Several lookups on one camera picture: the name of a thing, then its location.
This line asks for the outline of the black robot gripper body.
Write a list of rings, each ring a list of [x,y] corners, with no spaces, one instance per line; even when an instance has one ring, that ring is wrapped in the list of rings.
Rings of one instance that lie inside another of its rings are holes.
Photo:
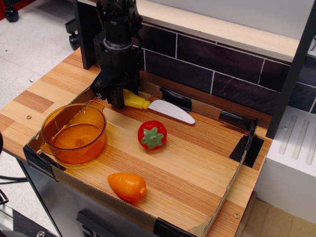
[[[106,33],[100,32],[93,39],[96,63],[101,72],[93,82],[93,92],[100,99],[105,99],[110,86],[126,84],[125,75],[143,69],[143,50],[133,46],[133,38],[127,41],[111,42]]]

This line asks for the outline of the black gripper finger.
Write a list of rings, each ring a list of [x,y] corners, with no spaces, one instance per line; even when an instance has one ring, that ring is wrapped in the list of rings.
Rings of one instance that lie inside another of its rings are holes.
[[[118,109],[124,108],[124,93],[122,86],[110,86],[106,99],[109,104],[115,106]]]
[[[126,84],[124,86],[125,89],[130,90],[134,94],[138,95],[139,87],[140,87],[140,73],[139,71],[129,72],[125,75]]]

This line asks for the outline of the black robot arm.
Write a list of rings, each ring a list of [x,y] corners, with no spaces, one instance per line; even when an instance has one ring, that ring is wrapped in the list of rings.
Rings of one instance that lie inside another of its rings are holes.
[[[94,38],[96,63],[101,71],[91,84],[95,96],[124,107],[124,89],[138,93],[144,68],[142,17],[134,0],[101,0],[96,4],[102,31]]]

